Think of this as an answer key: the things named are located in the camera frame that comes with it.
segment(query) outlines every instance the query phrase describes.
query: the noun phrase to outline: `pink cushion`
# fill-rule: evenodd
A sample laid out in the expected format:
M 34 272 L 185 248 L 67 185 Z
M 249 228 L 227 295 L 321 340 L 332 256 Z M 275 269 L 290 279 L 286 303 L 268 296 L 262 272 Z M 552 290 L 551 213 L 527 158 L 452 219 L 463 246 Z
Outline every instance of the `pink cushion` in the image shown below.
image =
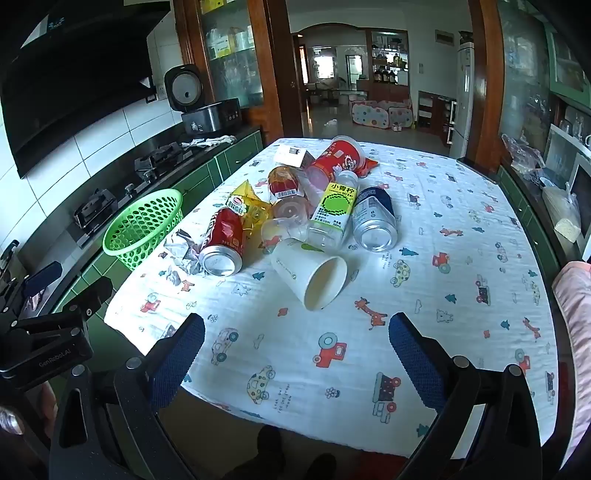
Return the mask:
M 568 263 L 552 289 L 569 331 L 576 386 L 573 431 L 564 464 L 591 423 L 591 265 Z

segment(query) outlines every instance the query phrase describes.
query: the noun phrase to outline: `wooden door frame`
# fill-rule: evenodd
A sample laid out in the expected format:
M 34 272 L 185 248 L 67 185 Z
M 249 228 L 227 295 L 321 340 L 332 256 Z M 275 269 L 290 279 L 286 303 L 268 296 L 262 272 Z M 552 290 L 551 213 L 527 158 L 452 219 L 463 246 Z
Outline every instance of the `wooden door frame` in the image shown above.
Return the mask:
M 294 103 L 296 66 L 291 60 L 293 47 L 285 2 L 246 0 L 255 39 L 256 60 L 261 76 L 263 105 L 242 109 L 247 124 L 260 125 L 265 144 L 284 136 L 302 136 L 298 103 Z M 214 102 L 213 78 L 207 58 L 198 0 L 173 0 L 176 29 L 183 61 L 202 73 L 206 101 Z
M 474 103 L 466 159 L 477 170 L 496 173 L 503 95 L 505 51 L 496 0 L 468 0 L 474 33 Z

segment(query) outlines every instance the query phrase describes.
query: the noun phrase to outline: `shoe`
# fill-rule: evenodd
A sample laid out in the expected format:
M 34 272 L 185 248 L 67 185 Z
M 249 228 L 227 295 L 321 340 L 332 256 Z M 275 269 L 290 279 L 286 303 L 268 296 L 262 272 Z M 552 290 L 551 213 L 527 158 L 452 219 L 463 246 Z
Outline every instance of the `shoe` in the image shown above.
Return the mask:
M 260 429 L 256 438 L 256 448 L 258 453 L 264 453 L 277 458 L 281 472 L 285 468 L 285 455 L 281 443 L 281 433 L 277 427 L 265 425 Z
M 332 480 L 335 477 L 335 473 L 335 456 L 330 453 L 323 453 L 314 459 L 304 475 L 304 480 Z

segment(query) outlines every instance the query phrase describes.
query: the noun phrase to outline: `plastic bag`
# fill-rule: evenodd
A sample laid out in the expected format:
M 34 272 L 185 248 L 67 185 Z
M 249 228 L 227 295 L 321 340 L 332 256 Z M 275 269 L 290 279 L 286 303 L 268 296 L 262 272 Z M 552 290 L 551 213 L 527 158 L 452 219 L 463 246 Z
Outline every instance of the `plastic bag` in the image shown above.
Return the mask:
M 581 233 L 581 215 L 577 196 L 558 187 L 546 187 L 542 190 L 542 198 L 550 214 L 554 230 L 569 242 L 575 243 Z
M 545 166 L 544 159 L 539 150 L 528 147 L 506 134 L 502 134 L 501 138 L 503 139 L 505 148 L 513 159 L 511 167 L 519 173 L 524 174 L 531 170 L 535 170 L 538 167 L 538 164 L 542 167 Z

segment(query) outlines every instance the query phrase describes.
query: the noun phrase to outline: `wall socket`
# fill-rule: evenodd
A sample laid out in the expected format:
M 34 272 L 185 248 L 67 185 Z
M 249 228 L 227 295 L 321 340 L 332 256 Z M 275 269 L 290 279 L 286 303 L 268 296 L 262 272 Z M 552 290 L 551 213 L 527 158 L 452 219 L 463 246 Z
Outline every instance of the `wall socket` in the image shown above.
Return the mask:
M 156 95 L 158 96 L 158 100 L 164 100 L 168 98 L 168 95 L 166 95 L 166 87 L 163 83 L 156 85 Z

